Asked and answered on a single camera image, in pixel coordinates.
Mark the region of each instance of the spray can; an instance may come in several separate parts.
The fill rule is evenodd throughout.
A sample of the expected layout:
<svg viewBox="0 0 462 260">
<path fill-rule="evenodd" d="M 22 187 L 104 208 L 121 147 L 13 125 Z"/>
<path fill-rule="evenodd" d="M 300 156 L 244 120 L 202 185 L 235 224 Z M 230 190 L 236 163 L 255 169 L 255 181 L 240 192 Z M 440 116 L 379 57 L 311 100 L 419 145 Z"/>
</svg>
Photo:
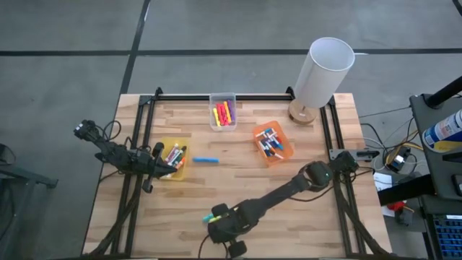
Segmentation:
<svg viewBox="0 0 462 260">
<path fill-rule="evenodd" d="M 462 109 L 425 130 L 422 136 L 422 142 L 435 152 L 462 147 Z"/>
</svg>

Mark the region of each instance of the white lamp shade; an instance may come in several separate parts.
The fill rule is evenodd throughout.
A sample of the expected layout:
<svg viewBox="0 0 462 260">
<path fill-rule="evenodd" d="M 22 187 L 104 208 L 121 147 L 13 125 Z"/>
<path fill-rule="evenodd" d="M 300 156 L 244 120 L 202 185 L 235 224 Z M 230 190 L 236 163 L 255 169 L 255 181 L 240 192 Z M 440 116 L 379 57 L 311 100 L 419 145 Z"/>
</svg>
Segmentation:
<svg viewBox="0 0 462 260">
<path fill-rule="evenodd" d="M 354 63 L 354 51 L 342 40 L 319 38 L 306 56 L 295 85 L 297 102 L 320 108 L 327 104 Z"/>
</svg>

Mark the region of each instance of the yellow plastic bin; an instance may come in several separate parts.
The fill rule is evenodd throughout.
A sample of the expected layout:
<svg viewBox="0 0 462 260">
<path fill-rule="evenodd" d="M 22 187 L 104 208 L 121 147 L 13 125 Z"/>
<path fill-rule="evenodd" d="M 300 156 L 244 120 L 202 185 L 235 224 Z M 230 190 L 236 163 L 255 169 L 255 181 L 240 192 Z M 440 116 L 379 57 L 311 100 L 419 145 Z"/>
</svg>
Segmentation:
<svg viewBox="0 0 462 260">
<path fill-rule="evenodd" d="M 186 175 L 186 169 L 188 167 L 188 161 L 189 161 L 189 138 L 184 138 L 184 137 L 163 137 L 161 142 L 164 144 L 164 150 L 162 151 L 162 159 L 165 160 L 167 157 L 168 153 L 172 150 L 172 148 L 175 146 L 175 144 L 178 144 L 178 147 L 181 149 L 181 147 L 186 146 L 186 152 L 185 152 L 185 162 L 183 163 L 183 166 L 181 166 L 180 169 L 178 169 L 175 173 L 172 173 L 170 177 L 164 176 L 161 177 L 161 180 L 165 181 L 182 181 L 185 178 Z"/>
</svg>

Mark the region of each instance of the wooden lamp base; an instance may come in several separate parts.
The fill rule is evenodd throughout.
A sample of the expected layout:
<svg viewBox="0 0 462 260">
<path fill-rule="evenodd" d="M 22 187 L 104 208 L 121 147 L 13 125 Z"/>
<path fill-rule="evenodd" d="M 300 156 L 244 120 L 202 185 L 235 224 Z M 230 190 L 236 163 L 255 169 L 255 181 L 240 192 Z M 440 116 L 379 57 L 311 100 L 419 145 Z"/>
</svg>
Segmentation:
<svg viewBox="0 0 462 260">
<path fill-rule="evenodd" d="M 297 100 L 289 104 L 289 117 L 297 124 L 309 124 L 316 118 L 317 108 L 307 108 Z"/>
</svg>

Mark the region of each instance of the wooden table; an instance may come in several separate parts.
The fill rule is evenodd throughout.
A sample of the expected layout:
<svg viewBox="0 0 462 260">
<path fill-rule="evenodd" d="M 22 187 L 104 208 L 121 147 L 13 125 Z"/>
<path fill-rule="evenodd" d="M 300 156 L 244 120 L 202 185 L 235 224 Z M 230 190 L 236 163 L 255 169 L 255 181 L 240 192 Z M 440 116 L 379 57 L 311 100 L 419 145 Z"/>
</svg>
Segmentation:
<svg viewBox="0 0 462 260">
<path fill-rule="evenodd" d="M 364 148 L 352 94 L 336 94 L 335 98 L 345 147 Z M 122 143 L 131 136 L 138 99 L 139 95 L 121 96 L 115 119 L 123 127 L 115 142 Z M 220 163 L 189 162 L 184 181 L 156 180 L 151 194 L 141 194 L 132 256 L 197 257 L 199 244 L 207 234 L 201 219 L 213 206 L 220 203 L 233 206 L 244 199 L 259 198 L 286 183 L 306 163 L 327 161 L 320 116 L 310 125 L 297 125 L 287 116 L 288 105 L 288 101 L 238 101 L 236 130 L 214 132 L 209 125 L 208 101 L 157 101 L 151 146 L 162 137 L 190 137 L 188 151 L 191 157 L 218 157 Z M 288 161 L 267 168 L 253 143 L 251 132 L 254 126 L 272 120 L 281 124 L 295 153 Z M 332 125 L 330 129 L 335 138 Z M 113 166 L 105 166 L 103 176 L 114 170 Z M 96 247 L 116 221 L 122 183 L 123 177 L 115 175 L 100 184 L 84 245 L 85 253 Z M 390 251 L 372 175 L 359 176 L 354 181 L 354 192 L 361 221 L 377 242 Z M 308 199 L 316 195 L 306 191 L 296 197 Z M 356 251 L 351 225 L 349 230 Z M 247 244 L 245 257 L 344 256 L 333 191 L 309 203 L 282 202 L 239 239 Z M 223 245 L 208 240 L 201 256 L 222 258 L 225 249 Z"/>
</svg>

